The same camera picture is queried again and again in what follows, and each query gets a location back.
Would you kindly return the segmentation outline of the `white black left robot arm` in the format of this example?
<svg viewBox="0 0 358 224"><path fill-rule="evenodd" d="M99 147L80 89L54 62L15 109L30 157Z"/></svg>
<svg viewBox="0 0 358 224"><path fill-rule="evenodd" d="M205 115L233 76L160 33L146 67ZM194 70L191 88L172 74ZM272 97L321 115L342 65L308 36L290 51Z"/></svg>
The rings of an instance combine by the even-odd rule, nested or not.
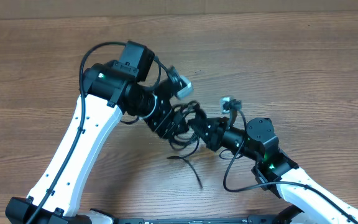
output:
<svg viewBox="0 0 358 224"><path fill-rule="evenodd" d="M123 43L119 59L90 68L80 66L80 95L71 123L43 176L24 198L13 197L6 207L11 223L113 223L97 209L79 211L83 189L106 139L124 114L136 116L162 138L183 128L170 105L172 97L188 96L193 86L174 67L167 79L143 86L150 67L158 62L142 44Z"/></svg>

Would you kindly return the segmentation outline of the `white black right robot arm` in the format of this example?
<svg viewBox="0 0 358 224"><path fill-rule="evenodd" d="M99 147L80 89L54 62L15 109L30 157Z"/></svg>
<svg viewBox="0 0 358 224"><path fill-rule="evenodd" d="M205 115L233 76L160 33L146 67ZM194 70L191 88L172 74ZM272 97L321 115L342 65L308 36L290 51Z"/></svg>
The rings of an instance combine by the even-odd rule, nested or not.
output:
<svg viewBox="0 0 358 224"><path fill-rule="evenodd" d="M188 123L208 149L224 147L235 156L255 161L252 173L258 187L290 203L273 223L358 223L357 208L316 183L279 148L270 119L252 119L245 129L231 126L228 118L191 119Z"/></svg>

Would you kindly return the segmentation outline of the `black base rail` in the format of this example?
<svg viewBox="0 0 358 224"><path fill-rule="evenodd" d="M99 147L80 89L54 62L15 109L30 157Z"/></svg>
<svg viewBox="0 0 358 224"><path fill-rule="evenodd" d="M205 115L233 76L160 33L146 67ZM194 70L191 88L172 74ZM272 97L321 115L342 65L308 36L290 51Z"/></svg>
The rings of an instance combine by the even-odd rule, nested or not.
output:
<svg viewBox="0 0 358 224"><path fill-rule="evenodd" d="M173 218L173 219L143 219L115 218L114 224L273 224L288 223L280 221L277 215L249 215L237 218Z"/></svg>

